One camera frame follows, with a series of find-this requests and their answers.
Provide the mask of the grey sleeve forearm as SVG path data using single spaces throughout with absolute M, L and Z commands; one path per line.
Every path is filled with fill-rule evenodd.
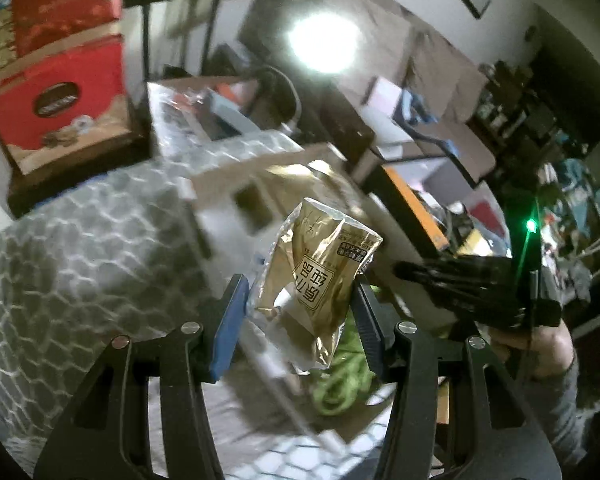
M 531 378 L 524 395 L 567 477 L 585 459 L 585 423 L 577 407 L 579 361 L 575 356 L 562 374 Z

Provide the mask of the person's right hand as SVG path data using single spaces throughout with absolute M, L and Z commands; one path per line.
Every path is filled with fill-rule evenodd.
M 538 326 L 530 334 L 488 328 L 491 347 L 507 363 L 515 351 L 528 356 L 529 374 L 538 379 L 565 374 L 576 358 L 572 337 L 564 320 L 558 326 Z

